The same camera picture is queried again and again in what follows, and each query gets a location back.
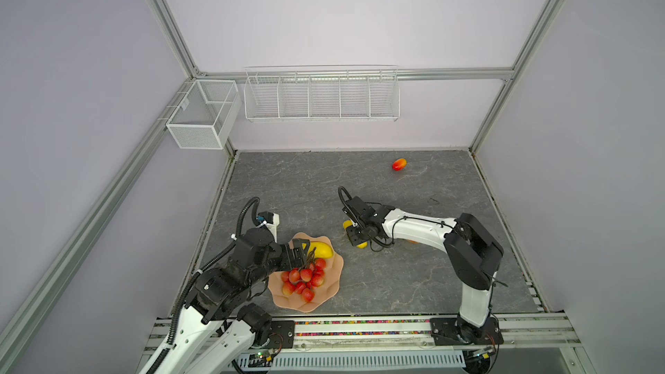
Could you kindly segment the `bumpy yellow fake fruit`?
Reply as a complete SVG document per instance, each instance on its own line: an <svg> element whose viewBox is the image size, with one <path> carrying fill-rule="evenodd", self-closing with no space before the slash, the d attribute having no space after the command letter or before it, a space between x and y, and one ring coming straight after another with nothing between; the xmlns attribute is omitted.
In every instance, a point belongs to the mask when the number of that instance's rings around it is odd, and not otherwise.
<svg viewBox="0 0 665 374"><path fill-rule="evenodd" d="M345 232L346 232L347 237L348 237L348 238L351 238L351 236L349 235L349 233L348 233L347 230L348 230L349 228L353 228L353 221L351 221L351 220L346 220L346 221L344 221L344 223L343 223L343 228L344 228L344 230L345 230ZM368 242L353 242L353 246L356 247L356 248L358 248L358 249L365 249L365 248L368 247Z"/></svg>

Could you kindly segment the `smooth yellow fake mango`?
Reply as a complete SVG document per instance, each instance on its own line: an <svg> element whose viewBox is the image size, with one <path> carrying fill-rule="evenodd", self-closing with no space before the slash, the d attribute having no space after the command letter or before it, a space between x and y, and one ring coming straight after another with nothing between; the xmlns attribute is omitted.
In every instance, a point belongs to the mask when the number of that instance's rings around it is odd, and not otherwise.
<svg viewBox="0 0 665 374"><path fill-rule="evenodd" d="M310 242L308 254L315 259L330 259L335 253L333 248L325 242Z"/></svg>

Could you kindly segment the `red fake strawberry bunch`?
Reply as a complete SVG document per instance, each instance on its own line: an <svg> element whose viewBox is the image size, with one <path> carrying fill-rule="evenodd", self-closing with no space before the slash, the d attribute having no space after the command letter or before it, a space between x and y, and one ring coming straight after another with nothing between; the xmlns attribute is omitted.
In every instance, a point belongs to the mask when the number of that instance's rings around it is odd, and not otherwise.
<svg viewBox="0 0 665 374"><path fill-rule="evenodd" d="M282 294L289 297L294 294L301 297L305 303L313 302L316 289L325 281L327 260L313 258L304 268L295 268L280 274L282 281Z"/></svg>

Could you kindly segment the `pink wavy fruit bowl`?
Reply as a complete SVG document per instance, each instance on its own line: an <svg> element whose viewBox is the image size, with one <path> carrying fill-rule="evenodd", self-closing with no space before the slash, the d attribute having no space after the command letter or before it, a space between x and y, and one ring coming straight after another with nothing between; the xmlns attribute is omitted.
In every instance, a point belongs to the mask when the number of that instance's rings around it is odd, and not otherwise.
<svg viewBox="0 0 665 374"><path fill-rule="evenodd" d="M304 268L270 275L268 290L278 308L312 313L339 292L345 262L328 237L310 237L301 232L291 244L298 240L302 240L300 247L310 253L308 263Z"/></svg>

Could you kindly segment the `red yellow fake mango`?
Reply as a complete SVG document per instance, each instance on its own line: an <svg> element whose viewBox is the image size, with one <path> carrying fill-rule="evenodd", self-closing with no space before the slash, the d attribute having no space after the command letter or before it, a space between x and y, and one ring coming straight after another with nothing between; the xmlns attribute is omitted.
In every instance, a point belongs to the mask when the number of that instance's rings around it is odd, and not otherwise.
<svg viewBox="0 0 665 374"><path fill-rule="evenodd" d="M393 171L402 171L407 166L406 159L398 159L392 164Z"/></svg>

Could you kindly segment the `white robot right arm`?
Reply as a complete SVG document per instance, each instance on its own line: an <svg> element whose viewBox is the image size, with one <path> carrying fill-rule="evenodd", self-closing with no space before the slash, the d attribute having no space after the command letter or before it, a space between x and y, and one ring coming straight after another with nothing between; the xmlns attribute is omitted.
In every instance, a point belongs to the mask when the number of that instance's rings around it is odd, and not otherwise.
<svg viewBox="0 0 665 374"><path fill-rule="evenodd" d="M462 288L461 302L456 316L431 320L436 344L497 347L504 343L492 307L504 248L478 218L469 213L455 218L410 213L389 204L365 202L343 186L338 196L351 222L346 235L354 247L390 249L403 240L446 256Z"/></svg>

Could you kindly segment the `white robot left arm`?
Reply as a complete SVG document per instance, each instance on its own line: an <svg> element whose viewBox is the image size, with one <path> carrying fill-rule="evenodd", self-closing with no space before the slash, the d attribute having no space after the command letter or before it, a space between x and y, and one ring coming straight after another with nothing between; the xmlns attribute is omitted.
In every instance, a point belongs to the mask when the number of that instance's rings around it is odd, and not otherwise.
<svg viewBox="0 0 665 374"><path fill-rule="evenodd" d="M313 258L308 241L280 243L279 218L252 197L237 219L232 243L198 268L180 294L168 334L144 373L220 373L254 346L268 344L271 316L251 303L252 290L275 272Z"/></svg>

